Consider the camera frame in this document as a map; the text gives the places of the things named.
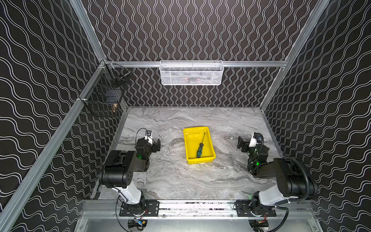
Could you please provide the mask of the green handled screwdriver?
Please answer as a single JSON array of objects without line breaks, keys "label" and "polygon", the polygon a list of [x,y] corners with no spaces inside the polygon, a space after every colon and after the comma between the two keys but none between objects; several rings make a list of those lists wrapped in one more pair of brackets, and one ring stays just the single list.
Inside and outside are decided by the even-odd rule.
[{"label": "green handled screwdriver", "polygon": [[197,150],[197,155],[196,155],[197,158],[200,158],[202,156],[203,146],[204,146],[203,142],[204,142],[204,139],[205,139],[205,135],[206,135],[206,133],[203,134],[203,139],[202,139],[201,143],[199,144],[199,148]]}]

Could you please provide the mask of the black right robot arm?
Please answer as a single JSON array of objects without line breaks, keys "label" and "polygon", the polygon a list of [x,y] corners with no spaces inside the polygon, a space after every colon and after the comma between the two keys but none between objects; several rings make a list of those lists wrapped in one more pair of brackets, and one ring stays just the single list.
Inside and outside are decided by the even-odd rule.
[{"label": "black right robot arm", "polygon": [[249,174],[260,179],[276,179],[276,184],[254,193],[251,208],[275,207],[291,201],[303,201],[318,193],[318,185],[305,165],[293,158],[274,158],[268,162],[269,148],[261,133],[254,132],[249,142],[238,137],[237,148],[248,155]]}]

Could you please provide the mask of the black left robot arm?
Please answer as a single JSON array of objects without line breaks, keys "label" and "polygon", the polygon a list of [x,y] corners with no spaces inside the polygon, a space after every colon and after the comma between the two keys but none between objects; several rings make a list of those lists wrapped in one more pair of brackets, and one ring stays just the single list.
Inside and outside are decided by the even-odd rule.
[{"label": "black left robot arm", "polygon": [[100,170],[98,181],[115,190],[125,201],[124,205],[135,215],[145,212],[145,197],[133,183],[135,172],[144,173],[150,165],[152,153],[159,152],[161,141],[140,138],[134,151],[112,150]]}]

